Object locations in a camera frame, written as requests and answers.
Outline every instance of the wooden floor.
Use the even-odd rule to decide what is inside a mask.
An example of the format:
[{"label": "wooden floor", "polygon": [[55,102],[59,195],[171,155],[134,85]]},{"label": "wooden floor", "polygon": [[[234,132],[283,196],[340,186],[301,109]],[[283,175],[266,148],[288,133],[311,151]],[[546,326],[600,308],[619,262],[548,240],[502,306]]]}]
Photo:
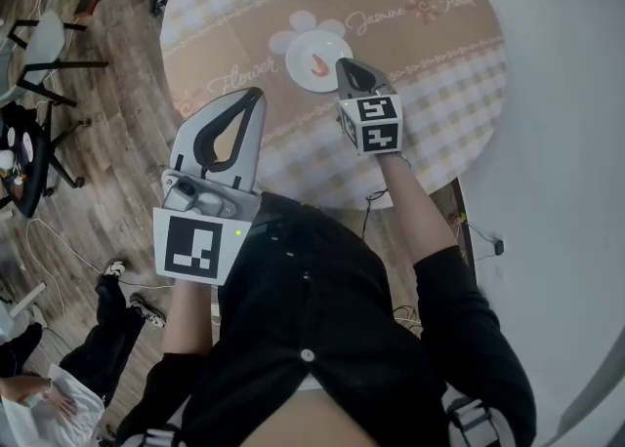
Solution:
[{"label": "wooden floor", "polygon": [[[0,40],[11,22],[27,18],[36,0],[0,0]],[[48,0],[43,0],[42,11]],[[75,1],[53,1],[51,9],[73,21]],[[168,94],[158,44],[161,19],[147,12],[146,0],[104,0],[92,18],[80,23],[89,29],[73,36],[69,59],[109,61],[106,70],[59,71],[58,92],[79,100],[75,109],[55,107],[60,129],[69,122],[89,118],[93,125],[81,129],[61,148],[60,159],[74,176],[84,176],[84,188],[72,190],[60,182],[54,196],[41,201],[35,218],[43,220],[76,251],[98,267],[112,258],[131,263],[126,280],[150,286],[168,284],[154,272],[152,208],[159,206],[161,172],[181,119]],[[35,99],[24,104],[33,106]],[[40,105],[43,115],[45,105]],[[57,179],[54,171],[49,177]],[[449,188],[437,202],[449,213],[455,203]],[[357,230],[363,213],[346,212],[342,222]],[[33,253],[59,280],[65,315],[54,282],[36,264],[26,244],[26,219],[14,216],[0,222],[0,284],[5,297],[16,300],[41,281],[48,284],[38,303],[51,328],[72,348],[80,345],[95,321],[95,272],[75,258],[41,223],[32,223],[29,242]],[[416,305],[412,267],[394,240],[392,211],[371,214],[367,242],[389,271],[396,305]],[[146,292],[163,310],[169,289]],[[122,377],[103,424],[116,427],[140,399],[146,373],[160,358],[162,330],[145,327]],[[58,363],[68,348],[50,332],[33,354],[29,368],[45,374],[50,362]]]}]

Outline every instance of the person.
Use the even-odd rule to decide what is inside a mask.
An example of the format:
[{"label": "person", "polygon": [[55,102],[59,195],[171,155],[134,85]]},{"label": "person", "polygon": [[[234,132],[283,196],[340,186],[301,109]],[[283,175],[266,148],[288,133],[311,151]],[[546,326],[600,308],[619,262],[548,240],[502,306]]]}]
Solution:
[{"label": "person", "polygon": [[119,260],[106,266],[96,286],[97,325],[83,345],[66,355],[59,366],[51,366],[48,378],[21,374],[45,324],[32,324],[8,347],[0,347],[3,362],[5,350],[13,356],[2,365],[0,446],[84,447],[90,442],[142,328],[146,322],[165,325],[164,316],[138,293],[126,307],[119,288],[124,272]]},{"label": "person", "polygon": [[528,379],[451,229],[402,154],[377,160],[421,338],[394,321],[384,265],[359,237],[265,193],[259,216],[278,218],[250,233],[219,289],[220,340],[209,286],[177,280],[164,356],[118,445],[475,445],[474,427],[478,445],[532,443]]}]

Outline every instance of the white wall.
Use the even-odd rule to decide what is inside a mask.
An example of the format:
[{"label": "white wall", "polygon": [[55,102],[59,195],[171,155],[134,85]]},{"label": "white wall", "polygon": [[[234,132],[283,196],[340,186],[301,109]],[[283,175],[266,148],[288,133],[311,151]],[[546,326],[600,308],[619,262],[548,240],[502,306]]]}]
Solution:
[{"label": "white wall", "polygon": [[[490,1],[509,86],[460,183],[469,220],[505,240],[478,279],[533,383],[545,439],[625,326],[625,0]],[[476,258],[491,254],[473,243]],[[603,414],[614,431],[625,420],[622,408]]]}]

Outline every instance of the checkered tablecloth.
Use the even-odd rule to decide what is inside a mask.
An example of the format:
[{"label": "checkered tablecloth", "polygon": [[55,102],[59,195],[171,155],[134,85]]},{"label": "checkered tablecloth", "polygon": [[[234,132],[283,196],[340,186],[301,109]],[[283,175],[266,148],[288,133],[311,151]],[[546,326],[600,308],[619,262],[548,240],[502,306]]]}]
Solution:
[{"label": "checkered tablecloth", "polygon": [[[179,54],[205,47],[213,28],[272,1],[169,0],[161,48],[170,87],[176,82],[171,64]],[[429,192],[457,178],[490,139],[502,107],[505,71],[500,34],[387,71],[404,109],[403,153]],[[181,86],[172,88],[172,97],[185,117],[205,104],[201,91]],[[323,99],[306,115],[264,133],[257,188],[318,206],[366,207],[365,197],[385,187],[377,163],[357,156],[336,123],[334,101]],[[306,132],[300,129],[304,123]],[[375,205],[392,203],[385,196]]]}]

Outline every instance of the hand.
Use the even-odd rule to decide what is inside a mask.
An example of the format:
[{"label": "hand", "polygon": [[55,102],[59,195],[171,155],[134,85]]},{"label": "hand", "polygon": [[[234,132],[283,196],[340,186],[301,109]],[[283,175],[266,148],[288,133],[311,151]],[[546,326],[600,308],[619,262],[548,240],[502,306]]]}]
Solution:
[{"label": "hand", "polygon": [[76,415],[76,404],[74,401],[65,395],[54,383],[52,384],[52,391],[49,391],[46,395],[64,418],[70,420]]}]

